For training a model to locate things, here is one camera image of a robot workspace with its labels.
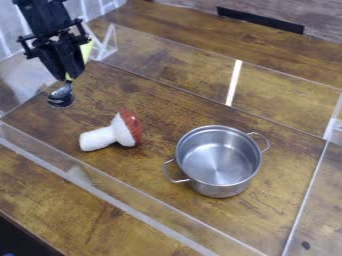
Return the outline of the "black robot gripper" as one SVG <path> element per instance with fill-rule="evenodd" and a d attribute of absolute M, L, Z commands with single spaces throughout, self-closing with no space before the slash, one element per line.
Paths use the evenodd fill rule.
<path fill-rule="evenodd" d="M 74 80 L 83 73 L 81 46 L 91 40 L 83 20 L 70 16 L 66 1 L 13 0 L 31 29 L 29 35 L 18 38 L 25 54 L 29 59 L 41 59 L 59 81 Z"/>

